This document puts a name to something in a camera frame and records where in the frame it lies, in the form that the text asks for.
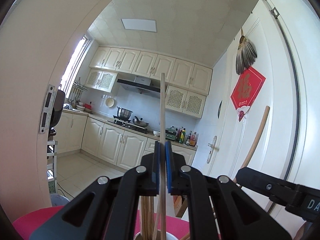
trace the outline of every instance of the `gas stove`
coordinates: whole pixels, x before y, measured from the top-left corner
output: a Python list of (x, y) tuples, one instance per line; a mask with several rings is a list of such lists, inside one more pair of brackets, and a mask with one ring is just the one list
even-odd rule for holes
[(108, 121), (108, 122), (111, 122), (111, 123), (114, 123), (114, 124), (117, 124), (119, 126), (122, 126), (122, 127), (125, 127), (125, 128), (129, 128), (131, 130), (135, 130), (135, 131), (138, 131), (138, 132), (142, 132), (142, 133), (148, 133), (148, 129), (147, 128), (143, 128), (143, 127), (140, 127), (138, 125), (135, 125), (133, 123), (129, 123), (128, 121), (123, 121), (123, 120), (120, 120), (118, 118), (115, 118), (112, 121)]

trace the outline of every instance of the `red paper sign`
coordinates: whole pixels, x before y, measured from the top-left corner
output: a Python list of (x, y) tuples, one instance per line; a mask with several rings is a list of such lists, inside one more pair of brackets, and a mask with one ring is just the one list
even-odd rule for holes
[(239, 112), (239, 121), (243, 118), (249, 107), (256, 99), (266, 78), (253, 67), (246, 69), (231, 94), (231, 100)]

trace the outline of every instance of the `door handle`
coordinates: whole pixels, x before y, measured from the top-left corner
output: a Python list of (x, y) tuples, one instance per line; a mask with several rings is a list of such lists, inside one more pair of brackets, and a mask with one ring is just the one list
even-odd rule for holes
[(216, 146), (216, 142), (217, 142), (217, 136), (215, 136), (215, 137), (213, 138), (213, 143), (212, 143), (212, 144), (211, 144), (211, 143), (208, 143), (208, 146), (211, 148), (211, 150), (210, 150), (210, 153), (209, 153), (208, 158), (207, 158), (207, 163), (209, 163), (210, 160), (211, 160), (212, 152), (213, 152), (213, 150), (214, 150), (214, 147)]

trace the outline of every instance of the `chinese character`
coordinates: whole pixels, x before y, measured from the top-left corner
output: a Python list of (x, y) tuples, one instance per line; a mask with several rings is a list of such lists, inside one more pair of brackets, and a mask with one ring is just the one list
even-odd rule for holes
[(238, 99), (248, 98), (250, 96), (250, 92), (252, 87), (249, 86), (249, 77), (250, 73), (247, 73), (244, 78), (240, 79), (239, 88), (238, 88)]

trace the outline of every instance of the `stainless steel pot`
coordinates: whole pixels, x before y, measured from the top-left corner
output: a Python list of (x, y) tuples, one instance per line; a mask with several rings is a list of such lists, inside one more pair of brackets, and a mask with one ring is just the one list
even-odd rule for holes
[(132, 114), (132, 111), (128, 110), (128, 109), (125, 109), (125, 108), (121, 108), (119, 106), (117, 106), (118, 108), (118, 111), (117, 111), (117, 116), (120, 118), (120, 119), (123, 119), (123, 120), (129, 120), (131, 114)]
[(142, 118), (139, 120), (139, 118), (136, 116), (132, 119), (132, 121), (135, 125), (138, 125), (140, 127), (147, 127), (149, 125), (148, 122), (142, 121)]

